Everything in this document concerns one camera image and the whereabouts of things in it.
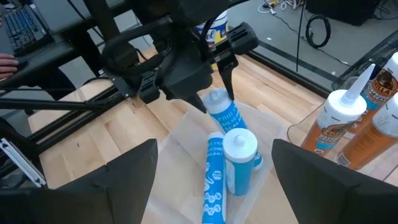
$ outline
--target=silicone sealant tube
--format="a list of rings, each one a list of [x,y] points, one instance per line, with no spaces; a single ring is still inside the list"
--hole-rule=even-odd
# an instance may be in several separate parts
[[[339,152],[339,165],[359,170],[398,143],[398,95],[395,94]]]
[[[210,91],[203,97],[203,104],[224,134],[234,128],[248,128],[234,101],[229,98],[226,89],[215,89]],[[263,158],[258,151],[256,151],[254,170],[260,169],[262,163]]]
[[[349,90],[329,94],[325,104],[305,137],[301,147],[320,156],[327,155],[353,123],[366,111],[366,101],[360,96],[375,64],[369,66]]]
[[[372,120],[377,110],[386,103],[398,90],[398,52],[388,60],[382,70],[372,80],[361,96],[368,105],[365,113],[349,129],[348,136],[352,138]]]
[[[237,197],[245,196],[250,189],[257,139],[251,131],[235,128],[226,133],[223,149],[228,190]]]
[[[208,138],[203,224],[225,224],[226,222],[226,178],[223,138],[224,136],[221,132],[211,133]]]

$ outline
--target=clear acrylic bin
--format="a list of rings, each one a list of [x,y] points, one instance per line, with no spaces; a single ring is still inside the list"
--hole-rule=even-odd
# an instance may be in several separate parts
[[[272,142],[285,129],[277,118],[236,104],[264,157],[261,169],[253,173],[248,194],[227,196],[227,223],[242,224],[273,166]],[[207,139],[213,131],[219,130],[210,115],[192,108],[160,143],[155,182],[142,223],[201,223]]]
[[[289,141],[297,146],[300,146],[309,132],[312,124],[315,122],[317,116],[322,110],[322,106],[319,106],[315,111],[310,113],[306,118],[304,118],[299,124],[292,125],[287,130],[287,137]],[[340,152],[345,144],[349,141],[349,138],[343,136],[334,148],[329,152],[325,158],[336,162],[335,157]],[[362,169],[357,170],[362,174],[366,174],[370,177],[374,177],[379,180],[387,180],[389,176],[394,172],[398,166],[398,146],[395,145],[379,157],[375,158],[368,165],[364,166]]]

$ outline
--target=gorilla glue tube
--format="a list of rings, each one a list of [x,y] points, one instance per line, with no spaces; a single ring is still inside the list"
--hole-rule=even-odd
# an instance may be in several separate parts
[[[301,147],[325,156],[353,123],[365,112],[366,101],[360,96],[372,74],[375,64],[369,66],[349,90],[330,93],[317,120],[312,125]]]
[[[347,133],[352,138],[372,120],[376,111],[390,99],[398,90],[398,52],[392,55],[383,69],[376,75],[361,96],[366,100],[368,107]]]
[[[337,163],[358,170],[398,142],[398,95],[373,116],[371,122],[337,155]]]

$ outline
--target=blue label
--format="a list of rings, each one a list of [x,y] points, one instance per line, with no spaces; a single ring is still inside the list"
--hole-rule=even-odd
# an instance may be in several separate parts
[[[223,139],[208,140],[202,223],[225,224],[226,183]]]
[[[223,112],[218,114],[211,114],[211,116],[216,119],[218,124],[220,124],[224,133],[227,133],[234,128],[248,128],[244,123],[242,115],[239,113],[238,108],[233,102]]]
[[[316,143],[316,147],[320,148],[320,149],[332,149],[333,146],[335,146],[335,144],[327,144],[324,142],[317,142]]]
[[[225,163],[228,190],[231,194],[238,197],[246,195],[250,188],[254,158],[245,163],[237,163],[226,159]]]
[[[370,110],[377,110],[377,109],[379,108],[380,104],[371,101],[371,100],[368,98],[367,94],[361,93],[361,96],[365,99],[366,105],[368,106],[368,109],[370,109]]]

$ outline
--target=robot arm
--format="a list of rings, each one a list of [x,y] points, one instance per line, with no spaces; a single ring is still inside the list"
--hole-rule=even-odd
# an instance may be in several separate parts
[[[211,47],[206,43],[207,31],[215,18],[245,1],[132,0],[132,10],[143,25],[106,42],[102,54],[104,69],[140,82],[138,95],[145,103],[158,99],[161,90],[168,100],[185,100],[206,113],[197,92],[211,85],[211,64],[217,63],[229,97],[234,99],[231,76],[238,66],[235,54],[245,54],[258,46],[253,29],[244,22],[230,30],[226,40]],[[199,34],[194,27],[204,22],[203,33]],[[148,34],[154,40],[157,55],[130,67],[117,63],[115,49]]]

